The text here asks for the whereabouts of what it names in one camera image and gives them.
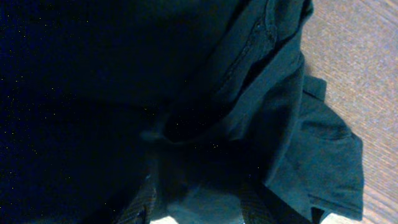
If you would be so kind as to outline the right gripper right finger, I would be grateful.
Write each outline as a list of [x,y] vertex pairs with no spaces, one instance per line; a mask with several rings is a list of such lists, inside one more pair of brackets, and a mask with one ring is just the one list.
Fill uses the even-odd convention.
[[244,182],[239,198],[247,224],[311,224],[310,220],[261,184]]

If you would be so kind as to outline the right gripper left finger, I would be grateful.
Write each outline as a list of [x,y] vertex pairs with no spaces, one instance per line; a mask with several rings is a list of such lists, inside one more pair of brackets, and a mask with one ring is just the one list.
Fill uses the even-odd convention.
[[156,199],[156,184],[154,178],[148,175],[132,201],[115,219],[114,224],[149,224]]

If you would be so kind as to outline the black t-shirt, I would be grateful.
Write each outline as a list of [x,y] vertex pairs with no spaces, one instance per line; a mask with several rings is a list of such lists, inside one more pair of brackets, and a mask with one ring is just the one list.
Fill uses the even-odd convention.
[[363,143],[301,49],[311,0],[1,2],[1,222],[245,223],[261,184],[363,217]]

